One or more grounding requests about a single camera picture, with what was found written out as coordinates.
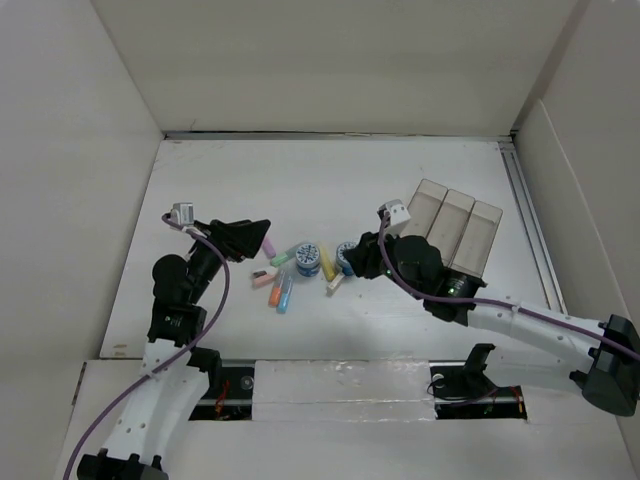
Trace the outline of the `pink highlighter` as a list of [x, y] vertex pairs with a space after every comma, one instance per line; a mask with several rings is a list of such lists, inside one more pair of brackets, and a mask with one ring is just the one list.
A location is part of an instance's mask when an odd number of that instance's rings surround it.
[[262, 249], [267, 257], [273, 258], [276, 256], [276, 249], [267, 237], [263, 240]]

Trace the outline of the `white eraser block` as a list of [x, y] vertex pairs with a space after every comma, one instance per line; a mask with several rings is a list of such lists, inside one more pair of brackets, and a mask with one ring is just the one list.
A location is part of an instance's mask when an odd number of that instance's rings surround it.
[[345, 279], [345, 275], [343, 273], [339, 273], [335, 276], [335, 278], [327, 285], [326, 294], [328, 296], [332, 296], [337, 289], [341, 286]]

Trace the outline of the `yellow highlighter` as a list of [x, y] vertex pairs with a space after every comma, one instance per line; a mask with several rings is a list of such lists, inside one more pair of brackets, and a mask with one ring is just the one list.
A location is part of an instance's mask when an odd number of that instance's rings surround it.
[[319, 250], [320, 265], [321, 265], [323, 274], [325, 276], [325, 279], [328, 282], [332, 282], [337, 276], [334, 262], [332, 261], [328, 250], [325, 248], [323, 244], [319, 243], [317, 247]]

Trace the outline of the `pink eraser block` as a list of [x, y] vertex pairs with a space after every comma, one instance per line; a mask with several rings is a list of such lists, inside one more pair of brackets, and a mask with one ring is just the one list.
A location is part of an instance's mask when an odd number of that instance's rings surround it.
[[265, 267], [263, 269], [254, 270], [251, 273], [251, 283], [254, 289], [261, 288], [273, 282], [278, 275], [276, 267]]

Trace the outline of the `green highlighter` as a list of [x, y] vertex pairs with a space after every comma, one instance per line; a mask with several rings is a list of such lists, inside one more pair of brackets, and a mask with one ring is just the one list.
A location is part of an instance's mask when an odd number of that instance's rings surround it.
[[296, 250], [297, 248], [290, 248], [286, 251], [284, 251], [283, 253], [280, 253], [278, 255], [276, 255], [275, 257], [273, 257], [270, 261], [270, 264], [273, 267], [279, 267], [280, 265], [288, 262], [289, 260], [293, 259], [295, 257], [296, 254]]

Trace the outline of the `blue patterned tape roll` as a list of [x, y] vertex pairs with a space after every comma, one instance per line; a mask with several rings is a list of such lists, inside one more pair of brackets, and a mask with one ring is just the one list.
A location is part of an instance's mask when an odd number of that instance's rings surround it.
[[314, 277], [319, 273], [320, 251], [316, 244], [301, 243], [295, 251], [297, 272], [304, 277]]

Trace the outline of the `orange highlighter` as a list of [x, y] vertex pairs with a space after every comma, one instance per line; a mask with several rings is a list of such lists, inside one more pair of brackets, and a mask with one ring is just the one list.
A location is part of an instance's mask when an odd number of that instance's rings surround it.
[[274, 280], [270, 295], [269, 295], [269, 299], [268, 299], [268, 305], [270, 307], [277, 307], [279, 305], [280, 302], [280, 298], [282, 295], [282, 290], [283, 290], [283, 284], [284, 281], [286, 280], [287, 277], [287, 273], [284, 270], [280, 270]]

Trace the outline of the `blue highlighter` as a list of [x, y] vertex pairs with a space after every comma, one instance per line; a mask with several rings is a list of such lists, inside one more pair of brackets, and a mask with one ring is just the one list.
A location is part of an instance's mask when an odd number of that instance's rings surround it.
[[283, 281], [280, 300], [276, 307], [276, 311], [279, 314], [285, 314], [287, 312], [287, 309], [290, 304], [293, 284], [294, 284], [294, 277], [292, 274], [288, 273]]

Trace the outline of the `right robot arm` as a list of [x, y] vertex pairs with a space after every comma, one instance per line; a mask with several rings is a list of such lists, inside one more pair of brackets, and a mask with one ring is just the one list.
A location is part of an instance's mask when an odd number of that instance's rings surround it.
[[462, 366], [434, 381], [439, 399], [465, 405], [509, 387], [535, 386], [578, 395], [616, 416], [635, 414], [639, 333], [629, 319], [612, 314], [598, 321], [507, 296], [480, 298], [485, 282], [445, 266], [439, 250], [418, 236], [367, 232], [343, 256], [357, 277], [388, 278], [439, 320], [534, 349], [529, 355], [494, 343], [475, 344]]

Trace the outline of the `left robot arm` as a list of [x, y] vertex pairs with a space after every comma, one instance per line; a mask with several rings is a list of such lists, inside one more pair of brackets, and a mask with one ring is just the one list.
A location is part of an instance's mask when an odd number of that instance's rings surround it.
[[72, 474], [80, 479], [167, 478], [163, 463], [194, 408], [203, 396], [222, 387], [219, 352], [199, 345], [217, 318], [198, 302], [218, 272], [229, 281], [230, 263], [259, 253], [271, 223], [179, 223], [171, 213], [162, 219], [194, 243], [187, 255], [165, 255], [154, 264], [151, 323], [138, 378], [88, 427], [93, 432], [117, 406], [123, 408], [100, 450], [82, 454], [76, 446], [65, 478]]

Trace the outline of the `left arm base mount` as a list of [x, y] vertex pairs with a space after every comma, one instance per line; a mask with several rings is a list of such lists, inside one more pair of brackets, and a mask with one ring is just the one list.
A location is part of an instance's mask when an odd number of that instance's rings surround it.
[[190, 421], [244, 421], [252, 417], [255, 362], [222, 360], [217, 350], [194, 348], [188, 366], [208, 374], [209, 388]]

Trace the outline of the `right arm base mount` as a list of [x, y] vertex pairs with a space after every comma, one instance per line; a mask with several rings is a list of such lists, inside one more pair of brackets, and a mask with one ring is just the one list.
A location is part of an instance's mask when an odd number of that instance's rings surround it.
[[437, 420], [526, 420], [519, 385], [497, 386], [486, 375], [493, 344], [476, 344], [462, 360], [429, 362], [431, 380], [426, 388], [434, 399]]

